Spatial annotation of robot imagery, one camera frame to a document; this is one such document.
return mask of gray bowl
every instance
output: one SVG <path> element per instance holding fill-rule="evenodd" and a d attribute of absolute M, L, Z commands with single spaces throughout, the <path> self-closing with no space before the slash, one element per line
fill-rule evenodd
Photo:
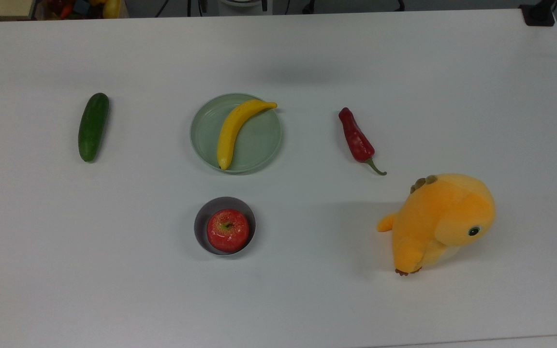
<path fill-rule="evenodd" d="M 207 223 L 210 221 L 212 215 L 223 209 L 235 209 L 242 214 L 244 214 L 246 221 L 248 222 L 248 240 L 246 240 L 244 246 L 238 251 L 232 251 L 227 253 L 225 251 L 220 251 L 213 247 L 207 240 Z M 197 242 L 199 245 L 206 249 L 214 255 L 229 256 L 242 251 L 252 240 L 252 236 L 255 234 L 255 215 L 246 203 L 243 201 L 233 198 L 233 197 L 219 197 L 205 203 L 205 205 L 197 213 L 195 218 L 195 236 L 197 237 Z"/>

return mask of banana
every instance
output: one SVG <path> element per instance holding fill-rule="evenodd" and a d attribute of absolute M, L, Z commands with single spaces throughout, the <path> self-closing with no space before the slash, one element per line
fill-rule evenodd
<path fill-rule="evenodd" d="M 216 150 L 216 158 L 219 161 L 219 167 L 221 169 L 226 170 L 232 164 L 236 137 L 242 125 L 257 113 L 265 109 L 274 109 L 276 107 L 276 103 L 252 99 L 236 106 L 232 112 L 229 113 L 227 119 L 225 119 L 225 123 L 223 123 L 223 128 L 220 130 L 219 145 Z"/>

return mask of green cucumber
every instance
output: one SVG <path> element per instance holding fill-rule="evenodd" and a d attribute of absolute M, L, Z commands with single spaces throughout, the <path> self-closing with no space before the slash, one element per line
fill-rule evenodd
<path fill-rule="evenodd" d="M 84 161 L 96 158 L 108 113 L 109 98 L 104 93 L 92 95 L 79 126 L 79 154 Z"/>

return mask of pepper stem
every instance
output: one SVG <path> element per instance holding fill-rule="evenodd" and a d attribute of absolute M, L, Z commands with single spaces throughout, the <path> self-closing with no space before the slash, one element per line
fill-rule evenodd
<path fill-rule="evenodd" d="M 386 174 L 387 174 L 387 172 L 380 172 L 380 170 L 379 170 L 377 167 L 375 167 L 375 163 L 373 163 L 373 158 L 367 159 L 367 160 L 365 161 L 365 163 L 366 163 L 367 165 L 370 165 L 371 168 L 373 168 L 373 170 L 374 170 L 377 174 L 380 174 L 380 175 L 386 175 Z"/>

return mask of yellow plush dinosaur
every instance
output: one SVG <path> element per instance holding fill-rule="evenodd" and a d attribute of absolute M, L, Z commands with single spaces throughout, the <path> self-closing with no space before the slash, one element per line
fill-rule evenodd
<path fill-rule="evenodd" d="M 487 187 L 463 174 L 430 175 L 416 181 L 404 205 L 378 223 L 393 230 L 395 272 L 416 273 L 481 238 L 495 218 Z"/>

